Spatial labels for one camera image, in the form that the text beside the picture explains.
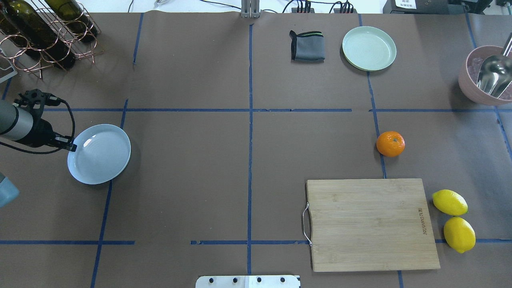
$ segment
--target spoon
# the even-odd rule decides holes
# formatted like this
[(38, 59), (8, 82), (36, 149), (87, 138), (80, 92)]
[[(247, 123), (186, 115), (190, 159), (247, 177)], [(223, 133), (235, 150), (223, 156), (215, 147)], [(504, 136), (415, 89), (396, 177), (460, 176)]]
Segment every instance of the spoon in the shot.
[(512, 82), (512, 58), (507, 55), (512, 48), (512, 33), (501, 51), (501, 55), (489, 56), (478, 72), (477, 86), (492, 97), (499, 98)]

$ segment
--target cutting board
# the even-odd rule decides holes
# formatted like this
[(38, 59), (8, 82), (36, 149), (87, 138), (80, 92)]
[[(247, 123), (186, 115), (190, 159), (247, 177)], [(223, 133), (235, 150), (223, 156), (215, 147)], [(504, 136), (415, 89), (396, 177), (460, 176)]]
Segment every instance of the cutting board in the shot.
[(439, 269), (421, 179), (308, 180), (315, 272)]

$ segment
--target gray cloth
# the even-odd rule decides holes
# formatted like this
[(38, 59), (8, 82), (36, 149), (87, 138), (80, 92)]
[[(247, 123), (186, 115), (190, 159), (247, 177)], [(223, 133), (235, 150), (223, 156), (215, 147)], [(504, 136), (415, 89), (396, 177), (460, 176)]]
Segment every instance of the gray cloth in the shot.
[(296, 34), (290, 31), (291, 59), (296, 61), (318, 62), (325, 59), (324, 36), (319, 31)]

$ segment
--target white plate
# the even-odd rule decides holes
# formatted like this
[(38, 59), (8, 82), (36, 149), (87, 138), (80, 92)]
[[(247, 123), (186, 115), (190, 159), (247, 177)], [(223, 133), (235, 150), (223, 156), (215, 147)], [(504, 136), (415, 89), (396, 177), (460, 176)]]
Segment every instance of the white plate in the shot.
[(356, 27), (343, 38), (343, 54), (350, 64), (364, 71), (377, 71), (391, 65), (396, 45), (384, 31), (370, 26)]
[(68, 154), (71, 175), (85, 184), (100, 184), (119, 175), (130, 159), (132, 146), (119, 127), (100, 124), (80, 133), (74, 143), (76, 152)]

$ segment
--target yellow lemon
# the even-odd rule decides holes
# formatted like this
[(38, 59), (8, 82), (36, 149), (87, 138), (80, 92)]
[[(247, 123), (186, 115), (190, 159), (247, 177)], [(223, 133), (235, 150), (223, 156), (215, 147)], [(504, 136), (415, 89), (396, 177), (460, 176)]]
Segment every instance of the yellow lemon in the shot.
[(452, 217), (444, 225), (444, 238), (460, 254), (471, 250), (476, 243), (475, 230), (464, 219)]
[(439, 190), (432, 194), (434, 206), (441, 212), (452, 216), (467, 213), (467, 203), (462, 196), (452, 190)]

